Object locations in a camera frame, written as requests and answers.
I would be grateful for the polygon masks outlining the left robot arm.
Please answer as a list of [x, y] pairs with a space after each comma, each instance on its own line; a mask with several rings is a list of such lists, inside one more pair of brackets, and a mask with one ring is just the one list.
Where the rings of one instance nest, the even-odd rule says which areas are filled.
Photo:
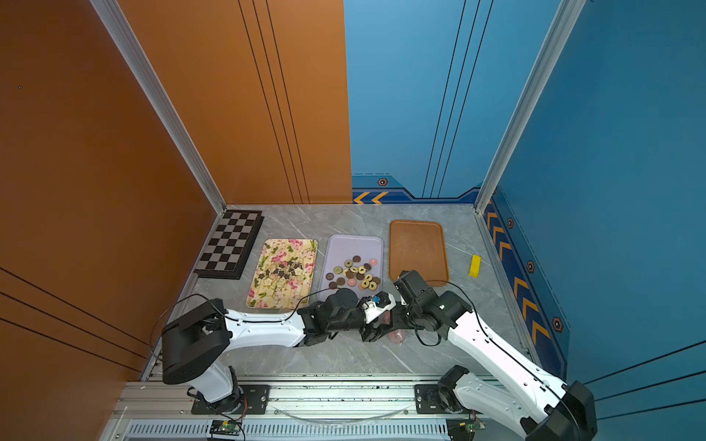
[[360, 298], [340, 288], [308, 307], [298, 303], [283, 314], [248, 314], [229, 310], [221, 299], [205, 300], [162, 330], [162, 382], [187, 385], [192, 397], [213, 413], [240, 411], [245, 393], [235, 369], [222, 354], [248, 347], [312, 347], [340, 332], [362, 336], [377, 329], [382, 316], [397, 306], [386, 292]]

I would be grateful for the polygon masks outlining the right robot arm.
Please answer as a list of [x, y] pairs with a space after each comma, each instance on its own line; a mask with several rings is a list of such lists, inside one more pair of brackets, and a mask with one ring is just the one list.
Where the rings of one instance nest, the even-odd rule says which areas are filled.
[[445, 412], [481, 413], [526, 440], [591, 440], [597, 435], [592, 392], [579, 381], [567, 384], [525, 358], [483, 321], [466, 296], [437, 294], [415, 271], [403, 272], [395, 288], [406, 309], [394, 313], [392, 323], [434, 332], [498, 381], [489, 384], [466, 367], [452, 367], [438, 383]]

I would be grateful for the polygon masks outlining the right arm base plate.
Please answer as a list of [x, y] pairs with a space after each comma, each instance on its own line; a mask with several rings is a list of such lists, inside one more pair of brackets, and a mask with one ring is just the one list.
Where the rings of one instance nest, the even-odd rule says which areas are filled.
[[414, 386], [416, 411], [419, 415], [451, 415], [452, 411], [441, 400], [437, 384]]

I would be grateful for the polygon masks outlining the ziploc bag of pink cookies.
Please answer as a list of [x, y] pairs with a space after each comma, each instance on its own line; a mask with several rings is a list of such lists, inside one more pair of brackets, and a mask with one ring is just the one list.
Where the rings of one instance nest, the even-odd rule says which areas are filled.
[[[387, 325], [392, 324], [391, 312], [386, 312], [386, 314], [384, 314], [384, 322]], [[404, 340], [406, 339], [406, 330], [404, 330], [404, 329], [393, 330], [391, 333], [389, 333], [387, 335], [387, 337], [395, 345], [402, 345], [402, 343], [404, 343]]]

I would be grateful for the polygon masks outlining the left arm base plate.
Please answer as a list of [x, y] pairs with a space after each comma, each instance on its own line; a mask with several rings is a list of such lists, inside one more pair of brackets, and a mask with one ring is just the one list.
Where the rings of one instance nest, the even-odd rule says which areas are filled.
[[234, 394], [213, 404], [193, 387], [189, 387], [187, 396], [192, 399], [193, 415], [264, 415], [270, 398], [270, 385], [238, 386]]

